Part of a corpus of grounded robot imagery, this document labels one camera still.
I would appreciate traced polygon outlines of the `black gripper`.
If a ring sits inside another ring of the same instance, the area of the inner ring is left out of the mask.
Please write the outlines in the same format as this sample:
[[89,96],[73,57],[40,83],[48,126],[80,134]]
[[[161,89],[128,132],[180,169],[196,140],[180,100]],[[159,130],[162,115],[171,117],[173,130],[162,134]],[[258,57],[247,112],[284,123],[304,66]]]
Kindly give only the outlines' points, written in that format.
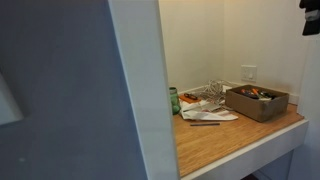
[[320,0],[300,0],[299,7],[305,10],[303,36],[320,33]]

